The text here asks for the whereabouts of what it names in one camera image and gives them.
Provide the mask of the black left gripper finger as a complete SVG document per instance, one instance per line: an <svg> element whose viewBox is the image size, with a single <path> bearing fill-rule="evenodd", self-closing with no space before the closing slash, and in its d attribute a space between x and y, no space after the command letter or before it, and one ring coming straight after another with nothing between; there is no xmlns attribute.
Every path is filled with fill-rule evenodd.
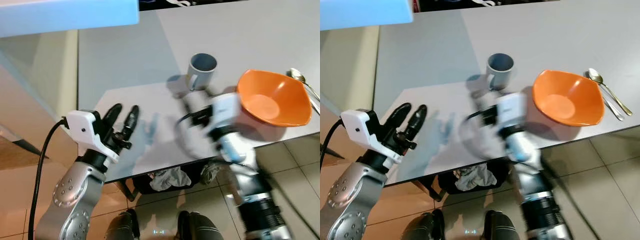
<svg viewBox="0 0 640 240"><path fill-rule="evenodd" d="M123 122L123 138L130 138L133 134L138 123L139 113L139 106L133 105L127 117L125 118L125 121Z"/></svg>
<svg viewBox="0 0 640 240"><path fill-rule="evenodd" d="M396 107L390 114L390 127L394 129L400 127L407 118L411 109L412 105L409 102L405 102Z"/></svg>
<svg viewBox="0 0 640 240"><path fill-rule="evenodd" d="M103 117L103 125L106 130L111 130L114 127L114 123L118 119L119 114L121 113L122 105L121 103L116 103L109 110L107 110L105 116Z"/></svg>
<svg viewBox="0 0 640 240"><path fill-rule="evenodd" d="M418 106L416 112L409 119L409 137L416 137L423 124L425 123L428 107L425 104Z"/></svg>

